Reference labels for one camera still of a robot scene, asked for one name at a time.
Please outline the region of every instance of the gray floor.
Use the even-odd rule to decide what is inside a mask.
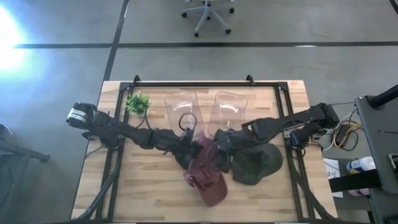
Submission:
[[[123,0],[24,0],[0,2],[0,18],[17,29],[0,44],[112,43]],[[388,0],[240,0],[235,14],[220,14],[233,32],[180,10],[201,2],[131,0],[121,42],[347,42],[397,41],[398,15]],[[97,104],[110,49],[14,49],[0,51],[0,123],[19,144],[51,154],[33,161],[10,212],[13,223],[69,219],[87,142],[65,123],[77,101]],[[311,104],[353,101],[398,83],[398,47],[274,47],[119,49],[111,80],[305,80]],[[343,117],[353,105],[336,106]],[[353,152],[330,149],[325,157],[355,158],[369,150],[364,136]],[[359,220],[363,213],[339,216]]]

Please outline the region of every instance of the clear plastic cup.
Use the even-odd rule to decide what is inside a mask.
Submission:
[[[196,92],[181,91],[169,94],[165,96],[164,101],[170,128],[176,135],[181,135],[186,128],[195,127],[194,135],[205,130]]]
[[[218,129],[240,130],[247,105],[248,99],[243,95],[218,92],[211,112],[208,133],[214,136]]]

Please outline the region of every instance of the red cap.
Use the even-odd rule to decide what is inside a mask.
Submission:
[[[203,149],[198,157],[191,161],[184,177],[188,184],[198,190],[204,203],[212,207],[226,198],[228,189],[223,174],[211,163],[213,141],[206,138],[203,132],[195,135],[195,138],[202,144]]]

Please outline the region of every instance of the small green plant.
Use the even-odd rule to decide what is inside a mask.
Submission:
[[[137,95],[131,94],[127,98],[126,107],[130,113],[143,115],[149,108],[149,96],[148,95]]]

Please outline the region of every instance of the metal table frame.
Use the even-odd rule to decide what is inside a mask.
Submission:
[[[246,81],[241,81],[241,82],[140,82],[139,76],[135,76],[133,82],[121,82],[119,86],[119,95],[118,95],[118,100],[116,102],[116,110],[114,117],[116,119],[119,119],[120,116],[120,111],[122,107],[122,100],[125,92],[128,91],[128,94],[133,93],[134,87],[164,87],[164,86],[170,86],[170,87],[182,87],[182,86],[256,86],[256,87],[273,87],[275,91],[275,97],[276,97],[276,102],[278,106],[278,111],[279,111],[279,116],[284,117],[284,109],[282,105],[282,97],[281,97],[281,91],[285,95],[285,100],[287,103],[287,112],[288,114],[293,114],[293,106],[292,102],[290,99],[290,93],[289,93],[289,86],[287,82],[255,82],[252,78],[251,75],[248,75],[246,78]],[[124,112],[124,118],[123,122],[128,123],[129,121],[129,113],[127,109]],[[320,206],[320,203],[317,201],[315,196],[311,193],[309,190],[308,186],[308,179],[307,179],[307,173],[305,171],[305,166],[304,166],[304,159],[301,153],[297,153],[297,161],[298,161],[298,169],[300,172],[297,172],[293,160],[293,150],[289,144],[289,140],[283,136],[284,138],[284,144],[285,144],[285,150],[286,150],[286,155],[287,155],[287,164],[289,168],[289,174],[290,174],[290,180],[292,184],[292,191],[293,191],[293,198],[294,198],[294,203],[295,203],[295,210],[297,213],[297,218],[298,222],[307,222],[307,223],[353,223],[353,222],[343,222],[339,220],[321,220],[321,219],[316,219],[315,217],[315,212],[314,212],[314,206],[312,205],[311,202],[317,203],[318,206]],[[121,171],[121,163],[122,163],[122,158],[123,158],[123,153],[124,153],[124,142],[125,139],[121,139],[119,142],[119,147],[115,150],[117,150],[117,156],[116,156],[116,164],[115,167],[111,173],[111,161],[112,161],[112,156],[114,149],[108,149],[107,155],[106,155],[106,160],[105,160],[105,166],[104,166],[104,171],[103,171],[103,178],[101,181],[101,189],[99,191],[99,194],[96,196],[94,199],[93,203],[90,205],[91,209],[95,210],[95,217],[94,219],[90,219],[91,215],[86,215],[85,217],[79,217],[74,220],[70,220],[69,222],[66,223],[112,223],[113,222],[113,215],[114,215],[114,208],[116,204],[116,197],[117,197],[117,192],[118,192],[118,184],[119,184],[119,175]],[[303,209],[302,209],[302,204],[300,201],[300,194],[299,194],[299,188],[298,184],[301,186],[305,193],[305,201],[306,201],[306,206],[308,210],[308,218],[304,217],[303,214]],[[103,217],[103,209],[104,209],[104,196],[106,195],[107,191],[111,188],[111,195],[109,198],[109,206],[108,206],[108,213],[106,217]]]

